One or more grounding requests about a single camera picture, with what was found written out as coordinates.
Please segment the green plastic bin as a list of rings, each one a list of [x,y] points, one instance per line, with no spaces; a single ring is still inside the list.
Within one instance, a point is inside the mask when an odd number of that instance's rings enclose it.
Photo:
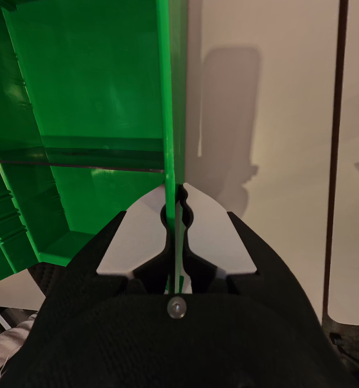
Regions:
[[[0,1],[0,281],[184,177],[188,1]]]

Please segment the pale cloth garment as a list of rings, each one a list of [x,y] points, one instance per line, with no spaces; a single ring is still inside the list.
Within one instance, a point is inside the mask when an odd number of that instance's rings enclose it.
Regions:
[[[8,361],[24,345],[36,318],[37,313],[32,314],[26,322],[22,322],[17,327],[0,334],[0,378],[7,369]]]

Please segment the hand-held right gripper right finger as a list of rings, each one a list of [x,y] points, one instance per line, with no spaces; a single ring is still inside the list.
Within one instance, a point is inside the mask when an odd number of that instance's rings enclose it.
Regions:
[[[180,188],[183,267],[188,276],[253,274],[257,267],[225,208],[185,183]]]

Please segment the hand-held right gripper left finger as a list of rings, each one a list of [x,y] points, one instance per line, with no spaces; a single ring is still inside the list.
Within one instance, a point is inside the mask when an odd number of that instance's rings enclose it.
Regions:
[[[127,209],[97,274],[136,277],[139,267],[164,251],[168,232],[161,211],[165,204],[166,191],[162,184]]]

